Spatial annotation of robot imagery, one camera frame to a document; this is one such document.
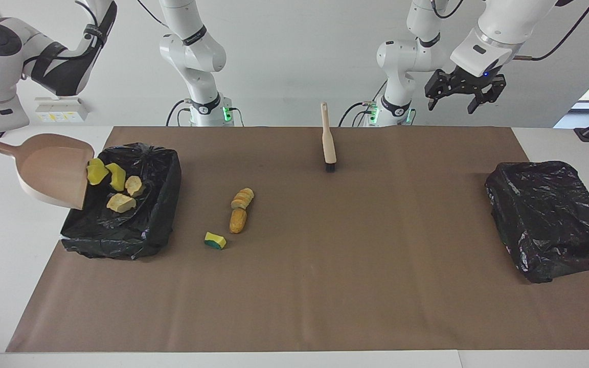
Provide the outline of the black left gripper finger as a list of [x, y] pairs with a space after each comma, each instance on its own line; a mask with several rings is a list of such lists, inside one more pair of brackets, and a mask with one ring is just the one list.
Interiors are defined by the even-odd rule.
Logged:
[[449, 92], [449, 75], [444, 71], [435, 71], [425, 85], [425, 95], [428, 98], [428, 110], [432, 111]]
[[485, 103], [494, 103], [504, 91], [507, 82], [505, 76], [492, 76], [491, 81], [479, 82], [471, 87], [471, 93], [474, 95], [472, 102], [467, 107], [468, 114], [473, 114], [478, 107]]

